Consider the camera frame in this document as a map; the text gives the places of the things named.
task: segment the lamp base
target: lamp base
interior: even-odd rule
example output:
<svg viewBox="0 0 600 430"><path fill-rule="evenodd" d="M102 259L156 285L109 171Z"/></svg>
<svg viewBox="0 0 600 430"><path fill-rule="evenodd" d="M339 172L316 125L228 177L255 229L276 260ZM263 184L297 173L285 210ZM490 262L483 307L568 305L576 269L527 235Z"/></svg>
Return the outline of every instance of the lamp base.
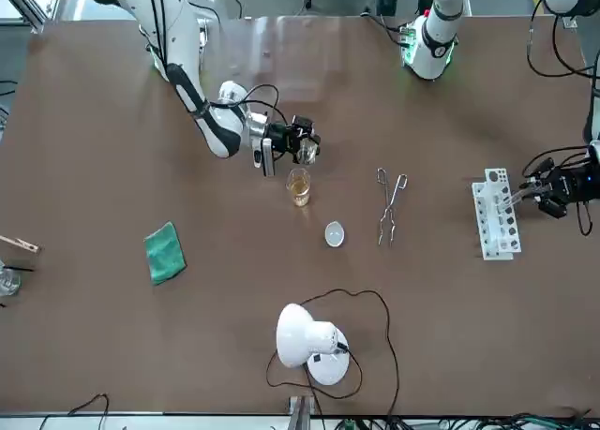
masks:
<svg viewBox="0 0 600 430"><path fill-rule="evenodd" d="M346 336L337 329L337 341L348 346ZM308 371L310 375L319 383L325 386L331 386L344 378L350 365L350 354L348 352L334 353L332 355L323 355L315 353L308 359Z"/></svg>

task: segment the desk lamp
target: desk lamp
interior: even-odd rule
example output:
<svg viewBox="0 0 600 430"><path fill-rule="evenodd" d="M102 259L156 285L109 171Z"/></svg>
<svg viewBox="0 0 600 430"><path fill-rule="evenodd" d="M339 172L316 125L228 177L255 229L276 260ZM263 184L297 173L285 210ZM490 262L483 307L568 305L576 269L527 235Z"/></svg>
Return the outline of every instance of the desk lamp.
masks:
<svg viewBox="0 0 600 430"><path fill-rule="evenodd" d="M350 364L348 341L331 322L315 321L306 309L288 304L277 323L277 355L286 367L308 364L310 375L322 385L335 385Z"/></svg>

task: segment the table surface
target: table surface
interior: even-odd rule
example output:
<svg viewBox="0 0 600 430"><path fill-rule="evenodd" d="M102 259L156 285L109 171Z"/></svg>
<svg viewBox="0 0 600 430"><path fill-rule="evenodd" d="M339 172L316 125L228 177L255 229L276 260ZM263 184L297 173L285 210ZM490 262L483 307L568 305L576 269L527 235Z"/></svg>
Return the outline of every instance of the table surface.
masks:
<svg viewBox="0 0 600 430"><path fill-rule="evenodd" d="M535 63L556 72L550 19ZM0 409L68 410L108 393L112 410L280 413L292 387L265 367L278 313L332 288L388 302L400 369L395 413L600 413L596 236L518 207L523 253L484 262L471 182L581 143L589 84L536 77L526 18L467 19L437 82L400 66L360 18L280 18L213 29L202 81L272 82L281 108L314 119L322 154L310 205L264 179L247 151L215 158L151 67L134 22L61 22L33 38L0 146L2 233L43 246L37 272L0 311ZM574 35L560 46L580 62ZM269 99L265 90L257 97ZM397 239L378 247L376 170L403 172ZM344 246L323 240L340 221ZM143 237L171 220L188 267L152 287ZM373 297L309 307L348 336L361 392L326 413L385 413L395 388ZM276 363L273 381L302 381ZM334 393L351 390L352 367Z"/></svg>

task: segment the green cloth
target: green cloth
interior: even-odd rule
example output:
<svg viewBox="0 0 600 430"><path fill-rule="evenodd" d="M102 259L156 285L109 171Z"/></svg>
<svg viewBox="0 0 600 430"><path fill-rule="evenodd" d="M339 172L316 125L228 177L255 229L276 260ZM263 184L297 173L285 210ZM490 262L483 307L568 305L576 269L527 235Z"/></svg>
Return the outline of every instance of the green cloth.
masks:
<svg viewBox="0 0 600 430"><path fill-rule="evenodd" d="M143 243L146 247L146 258L153 284L160 285L175 277L186 267L177 232L171 221L162 229L146 236Z"/></svg>

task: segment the white robotic arm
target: white robotic arm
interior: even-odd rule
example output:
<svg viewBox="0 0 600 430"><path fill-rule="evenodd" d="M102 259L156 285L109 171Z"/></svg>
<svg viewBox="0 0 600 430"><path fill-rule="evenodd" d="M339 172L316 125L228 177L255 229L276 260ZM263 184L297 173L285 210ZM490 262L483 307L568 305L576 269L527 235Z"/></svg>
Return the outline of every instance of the white robotic arm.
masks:
<svg viewBox="0 0 600 430"><path fill-rule="evenodd" d="M421 79L433 81L450 62L464 0L433 0L428 16L419 16L400 32L404 64Z"/></svg>
<svg viewBox="0 0 600 430"><path fill-rule="evenodd" d="M587 16L600 8L600 0L543 1L557 16ZM402 60L418 77L432 81L443 74L454 49L462 5L463 0L433 0L428 16L420 16L401 29Z"/></svg>
<svg viewBox="0 0 600 430"><path fill-rule="evenodd" d="M273 175L273 151L290 152L296 163L314 162L320 139L312 122L294 117L291 125L270 125L262 114L240 103L247 91L235 82L224 82L217 103L211 103L200 86L201 29L187 0L95 0L115 4L131 13L148 39L155 66L203 133L218 157L235 155L242 144L254 150L254 163Z"/></svg>

